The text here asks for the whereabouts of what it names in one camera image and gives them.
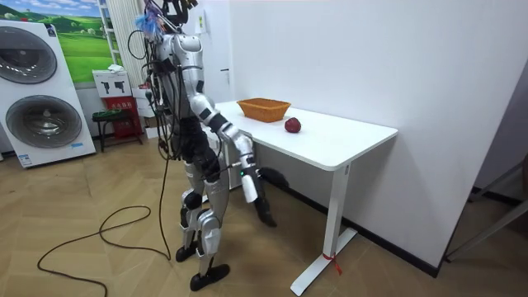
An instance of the wicker basket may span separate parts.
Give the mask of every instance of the wicker basket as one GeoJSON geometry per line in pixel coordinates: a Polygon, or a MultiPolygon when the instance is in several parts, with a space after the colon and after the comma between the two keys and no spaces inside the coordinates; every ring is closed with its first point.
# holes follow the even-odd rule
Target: wicker basket
{"type": "Polygon", "coordinates": [[[246,117],[266,123],[282,120],[291,105],[288,102],[264,98],[246,99],[237,103],[246,117]]]}

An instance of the robot leg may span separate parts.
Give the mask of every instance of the robot leg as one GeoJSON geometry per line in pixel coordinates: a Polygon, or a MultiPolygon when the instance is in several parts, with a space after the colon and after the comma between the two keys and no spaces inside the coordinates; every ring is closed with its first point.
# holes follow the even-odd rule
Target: robot leg
{"type": "Polygon", "coordinates": [[[229,266],[222,264],[213,267],[215,254],[220,244],[220,229],[229,200],[229,174],[223,171],[225,163],[222,158],[215,160],[213,175],[205,182],[205,191],[210,201],[210,209],[202,210],[198,216],[198,248],[196,253],[200,259],[200,270],[191,278],[191,290],[215,283],[229,274],[229,266]]]}
{"type": "Polygon", "coordinates": [[[202,194],[204,182],[200,179],[201,174],[194,163],[185,162],[185,171],[191,184],[191,189],[181,195],[180,228],[183,232],[182,246],[176,251],[176,261],[183,262],[196,252],[196,241],[194,241],[197,230],[198,214],[201,212],[202,194]]]}

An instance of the red apple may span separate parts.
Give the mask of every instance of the red apple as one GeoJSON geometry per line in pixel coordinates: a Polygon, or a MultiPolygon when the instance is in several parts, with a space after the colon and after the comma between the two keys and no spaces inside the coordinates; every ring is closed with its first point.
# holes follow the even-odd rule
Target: red apple
{"type": "Polygon", "coordinates": [[[286,128],[286,131],[290,133],[299,133],[300,122],[297,118],[291,118],[285,122],[284,127],[286,128]]]}

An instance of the desk foot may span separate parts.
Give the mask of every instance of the desk foot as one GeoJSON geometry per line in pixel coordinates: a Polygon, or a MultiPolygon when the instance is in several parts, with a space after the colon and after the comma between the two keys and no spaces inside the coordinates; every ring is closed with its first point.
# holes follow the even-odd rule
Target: desk foot
{"type": "MultiPolygon", "coordinates": [[[[350,228],[346,229],[337,240],[336,254],[338,254],[347,245],[347,243],[350,242],[352,238],[354,238],[356,234],[357,231],[350,228]]],[[[291,284],[290,289],[297,296],[301,296],[304,290],[308,288],[312,281],[314,281],[321,274],[321,272],[323,272],[324,268],[330,262],[331,261],[325,259],[323,255],[319,256],[308,268],[306,268],[306,270],[297,278],[297,280],[291,284]]]]}

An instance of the wooden floor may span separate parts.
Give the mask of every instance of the wooden floor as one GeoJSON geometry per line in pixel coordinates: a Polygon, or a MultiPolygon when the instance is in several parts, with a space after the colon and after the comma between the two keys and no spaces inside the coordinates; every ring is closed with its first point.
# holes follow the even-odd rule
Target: wooden floor
{"type": "MultiPolygon", "coordinates": [[[[97,231],[107,215],[123,206],[148,205],[153,214],[107,237],[163,250],[156,211],[163,164],[154,142],[30,170],[21,169],[15,158],[0,163],[0,296],[103,296],[99,286],[38,271],[36,263],[58,243],[97,231]]],[[[181,244],[180,195],[187,187],[182,165],[173,162],[163,204],[172,254],[181,244]]],[[[197,272],[195,257],[168,262],[152,252],[107,246],[97,237],[60,248],[43,265],[103,281],[110,297],[294,296],[291,282],[321,251],[325,216],[272,186],[266,191],[279,227],[266,228],[241,191],[234,191],[215,258],[228,263],[231,273],[197,293],[189,290],[197,272]]],[[[489,200],[469,205],[455,244],[506,210],[489,200]]],[[[109,224],[142,214],[131,210],[109,224]]],[[[358,236],[338,255],[343,275],[328,266],[304,296],[528,296],[528,224],[519,221],[445,264],[437,279],[358,236]]]]}

